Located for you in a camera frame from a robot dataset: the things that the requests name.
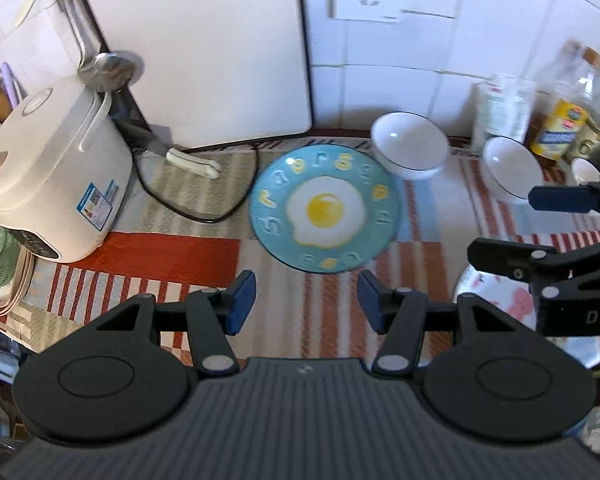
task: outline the rice cooker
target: rice cooker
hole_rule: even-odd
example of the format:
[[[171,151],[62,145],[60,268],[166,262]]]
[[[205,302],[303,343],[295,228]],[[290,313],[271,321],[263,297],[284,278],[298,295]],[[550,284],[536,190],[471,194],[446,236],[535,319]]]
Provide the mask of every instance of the rice cooker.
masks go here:
[[[24,99],[0,127],[0,225],[36,256],[75,262],[102,245],[131,153],[77,76]]]

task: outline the wall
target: wall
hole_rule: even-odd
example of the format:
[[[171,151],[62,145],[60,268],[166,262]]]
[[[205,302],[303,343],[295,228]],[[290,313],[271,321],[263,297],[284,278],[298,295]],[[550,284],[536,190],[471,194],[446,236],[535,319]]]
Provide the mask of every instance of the wall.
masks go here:
[[[78,52],[53,0],[14,30],[21,1],[0,0],[0,62],[34,91],[71,73]],[[406,0],[397,24],[333,20],[330,0],[305,4],[317,126],[328,128],[407,110],[468,134],[480,78],[537,78],[569,40],[600,52],[600,0]]]

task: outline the tablecloth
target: tablecloth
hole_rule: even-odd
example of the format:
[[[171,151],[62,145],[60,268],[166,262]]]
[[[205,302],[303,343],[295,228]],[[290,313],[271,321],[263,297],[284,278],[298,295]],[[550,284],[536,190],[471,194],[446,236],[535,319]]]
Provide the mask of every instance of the tablecloth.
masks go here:
[[[261,168],[296,147],[330,142],[369,149],[363,139],[301,139],[261,145]],[[254,167],[249,148],[205,154],[220,162],[221,177],[210,181],[166,164],[152,154],[140,157],[145,178],[167,199],[205,212],[221,212],[239,198]],[[559,170],[544,172],[563,182]],[[560,250],[600,242],[600,218],[536,212],[490,196],[478,161],[454,150],[434,178],[403,182],[402,222],[397,238],[365,268],[389,287],[409,286],[445,301],[466,267],[466,247],[475,237],[549,244]],[[147,196],[132,179],[102,247],[80,262],[37,260],[30,289],[0,329],[40,352],[60,338],[137,294],[177,301],[205,286],[224,287],[243,269],[256,273],[256,303],[239,335],[229,338],[238,358],[249,356],[356,356],[370,362],[382,338],[366,322],[356,300],[360,270],[306,274],[270,256],[254,238],[247,208],[216,225],[178,217]],[[161,345],[186,364],[191,355],[182,333],[163,333]],[[448,333],[427,335],[427,360],[450,345]]]

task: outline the egg plate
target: egg plate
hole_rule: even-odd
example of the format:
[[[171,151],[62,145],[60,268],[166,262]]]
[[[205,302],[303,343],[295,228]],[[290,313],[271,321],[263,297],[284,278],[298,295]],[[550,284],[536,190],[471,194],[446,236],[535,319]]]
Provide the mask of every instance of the egg plate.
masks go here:
[[[271,163],[250,195],[250,220],[269,253],[295,269],[330,274],[361,267],[395,237],[394,178],[345,146],[305,146]]]

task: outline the black cable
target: black cable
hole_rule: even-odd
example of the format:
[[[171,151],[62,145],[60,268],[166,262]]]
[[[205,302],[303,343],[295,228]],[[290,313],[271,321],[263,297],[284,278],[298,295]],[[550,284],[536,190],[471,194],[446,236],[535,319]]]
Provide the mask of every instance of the black cable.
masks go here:
[[[234,205],[226,213],[224,213],[220,216],[217,216],[217,217],[203,217],[203,216],[198,216],[193,213],[187,213],[186,211],[179,209],[176,205],[173,205],[171,202],[167,202],[165,199],[163,199],[161,196],[159,196],[155,191],[153,191],[151,188],[149,188],[149,186],[147,186],[146,182],[142,178],[142,174],[140,173],[140,168],[138,167],[138,161],[136,160],[135,156],[133,157],[134,169],[136,170],[136,175],[138,176],[138,180],[140,181],[140,186],[142,186],[142,189],[144,189],[144,192],[147,193],[147,195],[149,195],[151,198],[153,198],[156,202],[165,206],[165,208],[167,208],[169,211],[174,212],[174,213],[176,213],[176,215],[182,216],[183,218],[186,218],[187,220],[191,220],[193,222],[199,222],[201,224],[218,224],[218,223],[222,222],[223,220],[226,220],[227,218],[229,218],[236,211],[238,211],[238,209],[240,209],[242,204],[244,204],[246,202],[247,198],[249,197],[249,195],[251,193],[251,190],[253,189],[253,187],[256,184],[256,180],[258,178],[258,170],[260,169],[260,151],[258,150],[257,144],[252,144],[251,147],[256,154],[256,164],[255,164],[255,168],[253,168],[253,176],[251,177],[251,182],[249,183],[249,187],[247,188],[247,191],[244,192],[244,195],[241,197],[241,199],[238,200],[236,205]]]

